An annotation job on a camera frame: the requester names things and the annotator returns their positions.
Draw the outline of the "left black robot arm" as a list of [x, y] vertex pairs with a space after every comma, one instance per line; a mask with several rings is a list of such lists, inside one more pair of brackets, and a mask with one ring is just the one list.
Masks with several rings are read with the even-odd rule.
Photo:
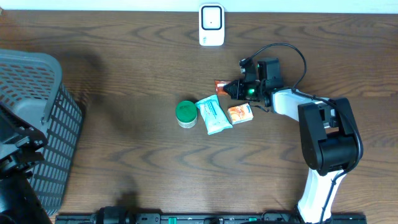
[[28, 179], [44, 160], [45, 134], [1, 103], [1, 223], [50, 223]]

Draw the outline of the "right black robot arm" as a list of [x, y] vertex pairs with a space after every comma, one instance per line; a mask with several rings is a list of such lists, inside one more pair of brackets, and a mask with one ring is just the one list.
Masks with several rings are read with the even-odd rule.
[[300, 223], [331, 223], [338, 187], [363, 155], [363, 144], [346, 98], [321, 98], [284, 85], [277, 58], [239, 63], [243, 78], [223, 87], [234, 100], [263, 102], [262, 110], [299, 123], [303, 158], [309, 167], [296, 210]]

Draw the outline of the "teal wet wipes pack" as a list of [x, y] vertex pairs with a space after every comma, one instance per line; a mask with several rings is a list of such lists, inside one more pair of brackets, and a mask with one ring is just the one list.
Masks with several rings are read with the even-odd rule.
[[224, 111], [221, 109], [217, 95], [211, 95], [195, 103], [200, 110], [208, 135], [222, 132], [224, 129], [232, 128]]

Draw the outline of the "red Top chocolate bar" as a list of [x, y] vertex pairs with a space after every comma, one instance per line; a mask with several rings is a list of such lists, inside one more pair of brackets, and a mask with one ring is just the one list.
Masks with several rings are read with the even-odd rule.
[[224, 86], [230, 84], [231, 81], [226, 80], [215, 80], [215, 91], [217, 95], [228, 95], [227, 92], [224, 91]]

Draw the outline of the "orange Kleenex tissue pack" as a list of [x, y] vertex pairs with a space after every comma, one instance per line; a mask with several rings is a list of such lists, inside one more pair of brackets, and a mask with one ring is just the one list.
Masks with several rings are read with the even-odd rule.
[[251, 121], [254, 118], [249, 103], [230, 107], [228, 109], [228, 115], [231, 119], [232, 125], [243, 123], [246, 121]]

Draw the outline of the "green lid jar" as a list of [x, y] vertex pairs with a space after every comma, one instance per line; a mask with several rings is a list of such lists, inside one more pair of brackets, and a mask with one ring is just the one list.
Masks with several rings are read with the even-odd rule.
[[181, 101], [175, 109], [177, 123], [182, 128], [192, 128], [197, 123], [197, 107], [191, 101]]

